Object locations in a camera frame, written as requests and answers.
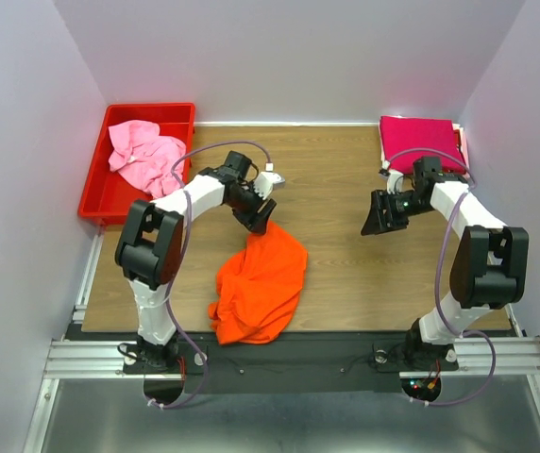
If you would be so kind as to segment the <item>orange t shirt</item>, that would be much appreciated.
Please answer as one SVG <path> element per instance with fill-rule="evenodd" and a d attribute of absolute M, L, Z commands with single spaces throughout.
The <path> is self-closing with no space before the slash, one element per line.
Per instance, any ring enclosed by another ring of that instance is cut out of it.
<path fill-rule="evenodd" d="M 304 288 L 308 252 L 269 222 L 216 275 L 217 300 L 208 306 L 220 345 L 268 344 L 292 321 Z"/>

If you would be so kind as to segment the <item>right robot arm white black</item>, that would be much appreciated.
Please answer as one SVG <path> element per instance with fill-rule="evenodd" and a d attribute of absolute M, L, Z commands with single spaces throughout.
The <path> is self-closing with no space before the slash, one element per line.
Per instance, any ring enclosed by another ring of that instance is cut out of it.
<path fill-rule="evenodd" d="M 434 296 L 433 309 L 414 321 L 398 356 L 413 368 L 428 363 L 454 362 L 453 343 L 472 335 L 471 325 L 483 316 L 518 302 L 525 290 L 530 236 L 523 227 L 507 226 L 472 193 L 470 171 L 449 173 L 442 167 L 446 153 L 426 148 L 413 163 L 408 191 L 392 176 L 388 159 L 381 173 L 384 190 L 371 193 L 363 236 L 404 230 L 414 215 L 430 211 L 447 220 L 445 234 L 459 242 L 449 273 L 448 292 Z"/>

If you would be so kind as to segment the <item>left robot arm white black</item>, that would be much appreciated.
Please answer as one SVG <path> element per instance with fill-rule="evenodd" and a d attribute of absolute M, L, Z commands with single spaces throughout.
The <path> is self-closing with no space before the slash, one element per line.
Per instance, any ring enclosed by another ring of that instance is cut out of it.
<path fill-rule="evenodd" d="M 268 161 L 248 180 L 252 167 L 250 158 L 230 151 L 222 165 L 203 169 L 173 193 L 130 206 L 115 250 L 115 262 L 133 292 L 138 313 L 136 346 L 119 348 L 125 358 L 159 372 L 177 364 L 178 329 L 168 310 L 169 292 L 197 217 L 226 205 L 248 231 L 266 232 L 276 206 L 271 194 L 285 179 Z"/>

